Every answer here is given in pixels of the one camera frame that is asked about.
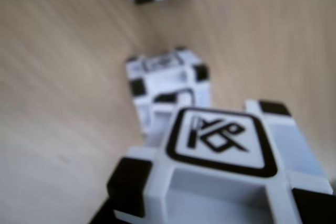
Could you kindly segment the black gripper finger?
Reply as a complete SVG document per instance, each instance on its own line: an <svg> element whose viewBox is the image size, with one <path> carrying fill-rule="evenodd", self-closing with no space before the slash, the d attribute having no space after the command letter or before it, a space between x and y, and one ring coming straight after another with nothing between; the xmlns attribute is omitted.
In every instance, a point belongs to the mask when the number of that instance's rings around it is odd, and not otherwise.
<svg viewBox="0 0 336 224"><path fill-rule="evenodd" d="M115 224L118 223L118 219L115 217L112 204L109 198L107 198L99 207L99 209L93 214L92 218L88 222L89 224Z"/></svg>

